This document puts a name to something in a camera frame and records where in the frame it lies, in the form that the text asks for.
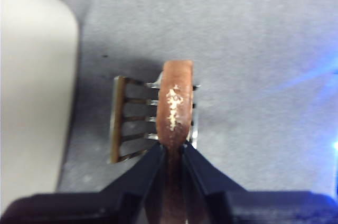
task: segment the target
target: white object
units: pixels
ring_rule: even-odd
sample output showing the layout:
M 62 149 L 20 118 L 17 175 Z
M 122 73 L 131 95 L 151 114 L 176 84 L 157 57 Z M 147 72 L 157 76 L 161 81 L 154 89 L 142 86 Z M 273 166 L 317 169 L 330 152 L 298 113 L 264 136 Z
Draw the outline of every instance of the white object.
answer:
M 53 192 L 76 75 L 78 27 L 59 0 L 1 0 L 1 211 Z

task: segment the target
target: brown component body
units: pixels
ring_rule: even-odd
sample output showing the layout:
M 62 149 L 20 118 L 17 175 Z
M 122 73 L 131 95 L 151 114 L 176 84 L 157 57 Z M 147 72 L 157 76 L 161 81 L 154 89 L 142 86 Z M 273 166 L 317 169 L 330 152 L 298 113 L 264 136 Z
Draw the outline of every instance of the brown component body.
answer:
M 159 142 L 168 153 L 161 224 L 184 224 L 186 220 L 179 147 L 191 126 L 192 66 L 191 60 L 168 61 L 163 66 L 156 115 Z

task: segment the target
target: gray surface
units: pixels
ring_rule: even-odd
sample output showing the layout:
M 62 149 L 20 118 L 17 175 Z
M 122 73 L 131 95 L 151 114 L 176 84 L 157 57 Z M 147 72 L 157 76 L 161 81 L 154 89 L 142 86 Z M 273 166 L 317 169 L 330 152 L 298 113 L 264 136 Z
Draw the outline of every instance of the gray surface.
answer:
M 199 150 L 251 190 L 334 194 L 338 0 L 64 0 L 82 27 L 60 191 L 99 190 L 136 160 L 108 158 L 114 76 L 195 62 Z

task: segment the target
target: metal lead frame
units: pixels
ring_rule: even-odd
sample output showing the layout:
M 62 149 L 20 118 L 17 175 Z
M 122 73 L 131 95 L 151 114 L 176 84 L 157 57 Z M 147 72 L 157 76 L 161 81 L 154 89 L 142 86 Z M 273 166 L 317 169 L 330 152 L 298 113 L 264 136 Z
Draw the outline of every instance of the metal lead frame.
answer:
M 154 123 L 156 117 L 152 116 L 123 116 L 123 108 L 125 103 L 131 104 L 143 104 L 149 106 L 157 106 L 158 100 L 140 99 L 140 98 L 127 98 L 125 97 L 125 87 L 127 84 L 134 84 L 143 86 L 146 88 L 159 89 L 161 85 L 161 75 L 158 77 L 156 82 L 143 82 L 132 78 L 123 76 L 117 76 L 114 78 L 114 96 L 113 96 L 113 110 L 110 119 L 110 139 L 111 139 L 111 151 L 110 151 L 110 162 L 117 163 L 125 160 L 129 160 L 133 157 L 142 155 L 148 151 L 148 149 L 140 150 L 135 153 L 120 156 L 119 149 L 123 142 L 132 141 L 134 139 L 146 138 L 152 140 L 158 140 L 158 135 L 154 133 L 139 133 L 134 135 L 122 136 L 122 123 L 124 122 L 135 122 L 135 121 L 146 121 Z M 193 91 L 197 90 L 200 85 L 193 86 Z M 191 126 L 191 135 L 189 142 L 193 147 L 197 147 L 197 134 L 198 134 L 198 113 L 196 104 L 193 104 L 193 123 Z

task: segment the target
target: white marking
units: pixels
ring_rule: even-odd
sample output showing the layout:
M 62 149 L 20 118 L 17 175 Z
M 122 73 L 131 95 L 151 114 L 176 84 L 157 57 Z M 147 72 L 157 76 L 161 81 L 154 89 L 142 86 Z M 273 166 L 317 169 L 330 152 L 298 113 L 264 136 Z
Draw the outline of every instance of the white marking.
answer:
M 176 126 L 177 119 L 177 107 L 183 102 L 183 97 L 177 94 L 174 89 L 169 89 L 169 92 L 166 94 L 167 103 L 170 104 L 170 115 L 168 119 L 170 121 L 170 130 L 173 131 Z

